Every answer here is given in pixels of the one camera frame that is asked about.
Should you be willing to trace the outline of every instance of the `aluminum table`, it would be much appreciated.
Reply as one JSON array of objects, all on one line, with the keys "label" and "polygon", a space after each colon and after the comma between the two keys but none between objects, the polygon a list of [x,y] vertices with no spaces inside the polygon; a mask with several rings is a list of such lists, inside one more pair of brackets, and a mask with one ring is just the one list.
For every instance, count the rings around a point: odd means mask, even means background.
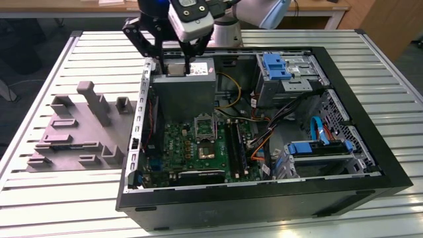
[{"label": "aluminum table", "polygon": [[27,173],[53,96],[80,81],[110,101],[138,97],[143,58],[120,32],[73,32],[0,162],[0,237],[391,237],[423,235],[423,97],[367,35],[354,30],[243,31],[246,47],[323,46],[412,179],[414,186],[339,217],[148,234],[115,211],[120,170]]}]

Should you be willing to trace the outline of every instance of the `wooden cabinet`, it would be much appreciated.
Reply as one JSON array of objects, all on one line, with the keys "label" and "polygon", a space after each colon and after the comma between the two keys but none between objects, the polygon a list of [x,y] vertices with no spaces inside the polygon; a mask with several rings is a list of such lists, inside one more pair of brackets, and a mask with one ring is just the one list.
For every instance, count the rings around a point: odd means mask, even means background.
[{"label": "wooden cabinet", "polygon": [[338,29],[363,29],[395,61],[423,28],[423,0],[346,1],[352,7]]}]

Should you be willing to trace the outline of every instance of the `wooden table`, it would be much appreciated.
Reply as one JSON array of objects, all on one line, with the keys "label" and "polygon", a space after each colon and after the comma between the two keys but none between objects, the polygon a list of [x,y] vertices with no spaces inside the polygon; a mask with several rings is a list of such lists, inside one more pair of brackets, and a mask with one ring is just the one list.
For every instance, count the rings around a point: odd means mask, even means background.
[{"label": "wooden table", "polygon": [[[346,0],[298,0],[299,16],[328,16],[326,29],[336,29],[344,12],[350,10]],[[295,15],[292,1],[287,16]],[[119,6],[99,6],[98,1],[80,0],[0,0],[0,18],[87,18],[138,17],[138,2]]]}]

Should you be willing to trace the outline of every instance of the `green circuit board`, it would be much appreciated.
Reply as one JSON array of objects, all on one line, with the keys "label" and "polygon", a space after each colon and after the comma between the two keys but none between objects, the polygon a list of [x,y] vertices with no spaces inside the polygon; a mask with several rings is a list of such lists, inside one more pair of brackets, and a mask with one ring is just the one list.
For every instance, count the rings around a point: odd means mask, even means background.
[{"label": "green circuit board", "polygon": [[[220,170],[224,171],[224,182],[260,180],[258,166],[250,166],[248,174],[234,178],[231,176],[230,157],[227,152],[224,126],[226,122],[216,123],[216,140],[212,142],[198,142],[195,135],[195,124],[168,123],[164,128],[164,154],[160,161],[159,173],[152,173],[156,187],[167,187],[170,174],[182,171]],[[200,125],[202,131],[210,132],[207,124]],[[252,138],[250,123],[239,122],[239,130],[243,141]]]},{"label": "green circuit board", "polygon": [[198,126],[200,134],[212,134],[212,126],[208,120],[200,120]]}]

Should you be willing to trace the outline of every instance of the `black computer chassis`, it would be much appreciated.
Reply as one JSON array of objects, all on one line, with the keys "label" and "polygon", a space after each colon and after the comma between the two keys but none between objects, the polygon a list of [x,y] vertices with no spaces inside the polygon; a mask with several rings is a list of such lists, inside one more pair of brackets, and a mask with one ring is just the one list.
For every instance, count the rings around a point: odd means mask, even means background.
[{"label": "black computer chassis", "polygon": [[392,195],[412,186],[324,47],[266,47],[227,50],[235,53],[275,49],[311,51],[352,119],[350,123],[356,127],[378,162],[375,169],[382,171],[383,175],[328,180],[311,179],[302,182],[263,182],[255,186],[210,186],[206,189],[166,189],[155,192],[123,193],[123,173],[116,210],[126,212],[147,231],[336,216],[376,197]]}]

